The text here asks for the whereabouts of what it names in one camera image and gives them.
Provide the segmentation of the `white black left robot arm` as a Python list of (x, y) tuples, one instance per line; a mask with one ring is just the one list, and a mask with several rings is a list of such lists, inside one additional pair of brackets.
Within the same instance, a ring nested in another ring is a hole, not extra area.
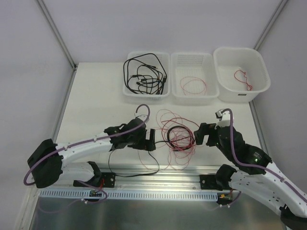
[(27, 160), (29, 171), (24, 177), (24, 185), (47, 188), (65, 181), (72, 182), (74, 187), (99, 187), (103, 184), (104, 176), (98, 165), (94, 161), (78, 164), (74, 164), (74, 161), (125, 147), (154, 151), (155, 130), (148, 130), (144, 121), (135, 118), (127, 124), (108, 127), (93, 138), (76, 143), (57, 144), (46, 139)]

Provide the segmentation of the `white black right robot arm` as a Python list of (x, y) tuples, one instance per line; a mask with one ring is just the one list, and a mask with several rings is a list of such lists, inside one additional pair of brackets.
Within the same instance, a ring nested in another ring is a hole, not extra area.
[(291, 182), (262, 149), (247, 144), (242, 134), (229, 126), (202, 123), (194, 131), (197, 145), (217, 147), (233, 163), (223, 164), (215, 174), (200, 175), (205, 190), (238, 190), (259, 201), (292, 230), (307, 228), (307, 194)]

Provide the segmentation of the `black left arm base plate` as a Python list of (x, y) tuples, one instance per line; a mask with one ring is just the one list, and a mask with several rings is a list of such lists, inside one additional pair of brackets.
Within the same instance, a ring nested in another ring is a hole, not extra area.
[(115, 179), (115, 173), (96, 171), (77, 177), (72, 185), (74, 187), (86, 187), (86, 185), (81, 183), (82, 181), (93, 187), (114, 188)]

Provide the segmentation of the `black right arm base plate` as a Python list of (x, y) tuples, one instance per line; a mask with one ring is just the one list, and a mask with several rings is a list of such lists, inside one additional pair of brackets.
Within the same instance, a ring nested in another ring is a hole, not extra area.
[(229, 186), (218, 184), (214, 174), (201, 174), (199, 178), (201, 190), (231, 190)]

